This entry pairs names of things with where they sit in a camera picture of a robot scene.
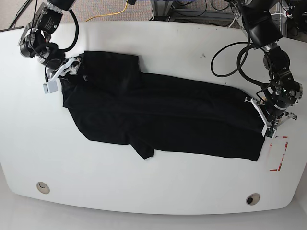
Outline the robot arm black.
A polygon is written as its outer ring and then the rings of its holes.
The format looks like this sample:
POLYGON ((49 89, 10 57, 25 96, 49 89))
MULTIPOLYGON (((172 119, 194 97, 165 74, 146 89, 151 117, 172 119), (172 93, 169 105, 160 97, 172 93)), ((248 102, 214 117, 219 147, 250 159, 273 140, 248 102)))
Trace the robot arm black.
POLYGON ((262 135, 272 138, 278 126, 288 119, 297 119, 294 113, 287 112, 287 108, 297 104, 303 96, 302 84, 294 80, 289 69, 288 54, 277 44, 282 33, 269 11, 277 1, 231 0, 229 3, 235 20, 247 37, 247 46, 237 56, 236 69, 223 77, 239 72, 245 80, 261 88, 265 98, 251 98, 248 102, 253 104, 264 123, 262 135), (263 63, 269 72, 268 83, 252 79, 243 72, 242 66, 251 49, 263 51, 263 63))
POLYGON ((32 21, 25 27, 18 42, 21 55, 26 58, 37 57, 38 62, 45 66, 45 93, 58 90, 56 80, 65 77, 68 73, 76 75, 82 63, 82 56, 66 58, 66 53, 71 51, 78 40, 79 24, 72 10, 73 0, 48 0, 40 7, 35 8, 32 21), (52 43, 52 34, 57 30, 63 12, 68 11, 75 24, 75 35, 72 44, 65 49, 60 49, 52 43))

